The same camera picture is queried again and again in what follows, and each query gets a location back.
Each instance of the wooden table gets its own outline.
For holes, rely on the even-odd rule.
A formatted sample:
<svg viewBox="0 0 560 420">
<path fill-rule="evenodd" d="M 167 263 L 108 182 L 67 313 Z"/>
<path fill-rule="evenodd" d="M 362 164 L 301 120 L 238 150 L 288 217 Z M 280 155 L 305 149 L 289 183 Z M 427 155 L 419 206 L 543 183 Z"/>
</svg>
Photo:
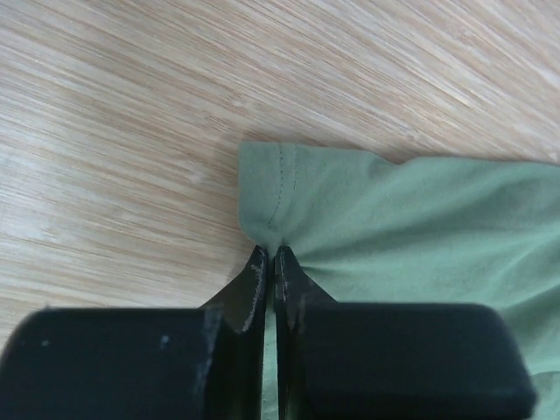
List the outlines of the wooden table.
<svg viewBox="0 0 560 420">
<path fill-rule="evenodd" d="M 212 296 L 243 139 L 557 162 L 559 111 L 556 0 L 0 0 L 0 346 Z"/>
</svg>

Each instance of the seam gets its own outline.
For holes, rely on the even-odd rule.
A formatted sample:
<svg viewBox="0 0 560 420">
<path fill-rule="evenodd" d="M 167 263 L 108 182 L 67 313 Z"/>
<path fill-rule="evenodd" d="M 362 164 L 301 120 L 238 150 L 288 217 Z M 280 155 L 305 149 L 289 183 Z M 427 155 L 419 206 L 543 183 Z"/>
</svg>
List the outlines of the seam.
<svg viewBox="0 0 560 420">
<path fill-rule="evenodd" d="M 278 144 L 278 149 L 280 151 L 280 188 L 278 189 L 278 202 L 276 203 L 276 208 L 272 213 L 272 216 L 267 223 L 267 226 L 270 228 L 272 226 L 272 221 L 276 217 L 278 213 L 278 208 L 280 208 L 280 202 L 282 201 L 282 191 L 284 189 L 284 154 L 282 153 L 282 145 Z"/>
<path fill-rule="evenodd" d="M 296 181 L 298 180 L 298 148 L 294 148 L 294 186 L 291 189 L 291 197 L 296 193 Z"/>
</svg>

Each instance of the green fabric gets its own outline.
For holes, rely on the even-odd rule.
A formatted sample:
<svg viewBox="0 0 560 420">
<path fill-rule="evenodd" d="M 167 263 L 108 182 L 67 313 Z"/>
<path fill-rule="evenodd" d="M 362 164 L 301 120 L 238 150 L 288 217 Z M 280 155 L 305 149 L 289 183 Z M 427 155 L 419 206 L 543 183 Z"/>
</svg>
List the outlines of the green fabric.
<svg viewBox="0 0 560 420">
<path fill-rule="evenodd" d="M 341 301 L 476 302 L 500 311 L 560 418 L 560 167 L 243 143 L 241 228 L 292 247 Z M 273 333 L 274 324 L 267 327 Z M 276 415 L 267 335 L 263 417 Z"/>
</svg>

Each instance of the green t-shirt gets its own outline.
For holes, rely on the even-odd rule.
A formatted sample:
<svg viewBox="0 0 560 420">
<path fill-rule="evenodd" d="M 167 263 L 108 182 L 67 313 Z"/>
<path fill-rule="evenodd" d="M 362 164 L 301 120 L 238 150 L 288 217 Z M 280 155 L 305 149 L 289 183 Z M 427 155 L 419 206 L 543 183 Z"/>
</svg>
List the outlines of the green t-shirt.
<svg viewBox="0 0 560 420">
<path fill-rule="evenodd" d="M 243 143 L 239 180 L 245 234 L 272 255 L 289 245 L 339 301 L 497 309 L 538 388 L 535 418 L 560 418 L 560 167 L 459 157 L 392 164 L 368 151 Z M 276 419 L 269 326 L 262 413 Z"/>
</svg>

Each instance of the black clamp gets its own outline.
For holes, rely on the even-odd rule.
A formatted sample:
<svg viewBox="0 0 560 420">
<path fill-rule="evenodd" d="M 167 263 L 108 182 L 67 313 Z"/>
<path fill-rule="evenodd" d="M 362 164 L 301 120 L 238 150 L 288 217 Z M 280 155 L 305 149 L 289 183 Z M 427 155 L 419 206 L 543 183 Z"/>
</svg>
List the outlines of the black clamp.
<svg viewBox="0 0 560 420">
<path fill-rule="evenodd" d="M 269 291 L 280 420 L 521 420 L 533 412 L 536 392 L 495 311 L 337 303 L 290 248 L 270 263 L 256 247 L 199 309 L 32 314 L 0 361 L 0 419 L 257 420 Z"/>
</svg>

